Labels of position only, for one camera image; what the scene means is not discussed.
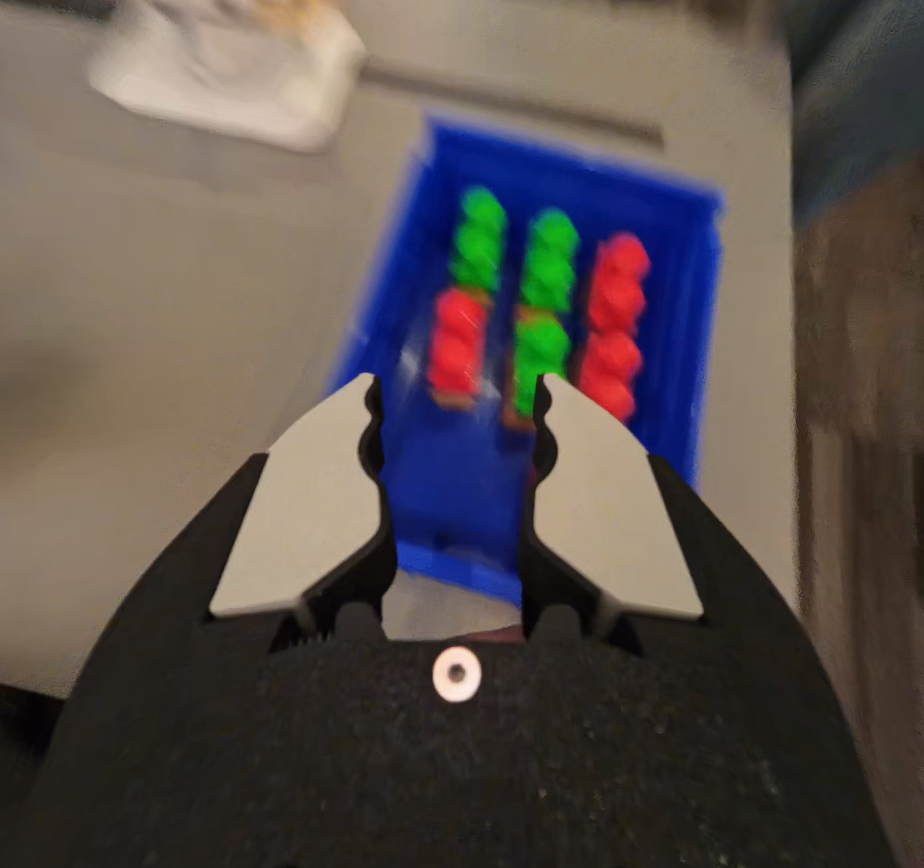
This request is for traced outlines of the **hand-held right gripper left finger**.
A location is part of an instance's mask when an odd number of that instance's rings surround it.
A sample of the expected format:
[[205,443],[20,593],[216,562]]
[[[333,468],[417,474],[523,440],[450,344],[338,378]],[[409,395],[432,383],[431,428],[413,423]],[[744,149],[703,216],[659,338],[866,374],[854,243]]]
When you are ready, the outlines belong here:
[[359,374],[270,447],[209,612],[280,613],[308,638],[383,643],[398,571],[381,380]]

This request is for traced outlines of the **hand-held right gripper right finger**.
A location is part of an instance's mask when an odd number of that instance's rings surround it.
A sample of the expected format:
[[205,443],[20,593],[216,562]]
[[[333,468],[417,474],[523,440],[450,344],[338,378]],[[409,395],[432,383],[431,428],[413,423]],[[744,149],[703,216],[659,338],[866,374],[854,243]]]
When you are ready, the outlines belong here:
[[699,621],[703,603],[646,448],[554,374],[537,378],[533,421],[518,539],[527,637],[553,607],[603,641],[626,616]]

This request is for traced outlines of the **blue plastic bin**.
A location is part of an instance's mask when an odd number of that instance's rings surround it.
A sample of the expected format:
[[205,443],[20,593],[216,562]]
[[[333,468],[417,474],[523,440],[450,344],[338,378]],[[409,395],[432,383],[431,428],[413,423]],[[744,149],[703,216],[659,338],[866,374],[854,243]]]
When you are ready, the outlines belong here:
[[[425,371],[435,299],[449,283],[460,197],[475,185],[505,209],[508,249],[479,399],[472,412],[450,411],[431,398]],[[717,186],[679,173],[430,123],[429,147],[410,164],[329,385],[339,389],[361,373],[381,378],[384,482],[404,570],[520,604],[516,553],[534,428],[516,432],[502,423],[504,365],[527,228],[546,207],[565,211],[581,240],[574,315],[565,322],[578,345],[598,245],[631,233],[647,250],[651,269],[637,335],[643,367],[627,425],[697,483],[723,206]]]

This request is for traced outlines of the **rows of toy blocks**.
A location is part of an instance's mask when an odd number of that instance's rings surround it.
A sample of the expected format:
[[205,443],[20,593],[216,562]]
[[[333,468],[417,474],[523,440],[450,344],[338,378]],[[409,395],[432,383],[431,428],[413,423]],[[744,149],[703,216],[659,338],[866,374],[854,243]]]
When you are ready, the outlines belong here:
[[[472,412],[487,374],[491,319],[500,301],[509,218],[497,197],[475,185],[460,197],[448,286],[436,297],[425,378],[441,408]],[[616,233],[596,250],[584,298],[584,341],[573,342],[580,236],[568,214],[540,210],[529,223],[507,337],[501,420],[534,428],[538,377],[571,381],[621,423],[636,411],[643,367],[637,343],[651,260],[641,240]]]

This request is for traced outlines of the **grey desk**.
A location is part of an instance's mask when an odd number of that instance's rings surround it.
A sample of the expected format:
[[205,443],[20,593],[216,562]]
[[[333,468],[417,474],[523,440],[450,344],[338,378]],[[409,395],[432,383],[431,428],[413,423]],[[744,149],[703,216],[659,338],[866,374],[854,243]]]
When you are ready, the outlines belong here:
[[89,87],[102,20],[2,0],[2,683],[68,694],[130,587],[320,396],[425,110],[718,185],[705,501],[797,607],[790,74],[758,24],[608,0],[352,0],[295,155]]

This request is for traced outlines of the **person's dark sweatshirt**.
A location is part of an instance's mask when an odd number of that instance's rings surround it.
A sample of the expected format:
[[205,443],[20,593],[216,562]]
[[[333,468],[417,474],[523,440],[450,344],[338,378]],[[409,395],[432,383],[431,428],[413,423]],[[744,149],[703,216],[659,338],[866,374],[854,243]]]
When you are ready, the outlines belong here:
[[64,701],[1,686],[1,865],[7,866],[20,813],[40,771]]

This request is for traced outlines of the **white flat base plate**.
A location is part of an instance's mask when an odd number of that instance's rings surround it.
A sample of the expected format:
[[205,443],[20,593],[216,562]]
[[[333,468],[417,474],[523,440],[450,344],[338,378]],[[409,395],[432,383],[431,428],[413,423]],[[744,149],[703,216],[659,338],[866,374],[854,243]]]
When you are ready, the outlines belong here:
[[336,9],[302,40],[139,2],[118,10],[88,80],[140,116],[317,153],[338,134],[365,58]]

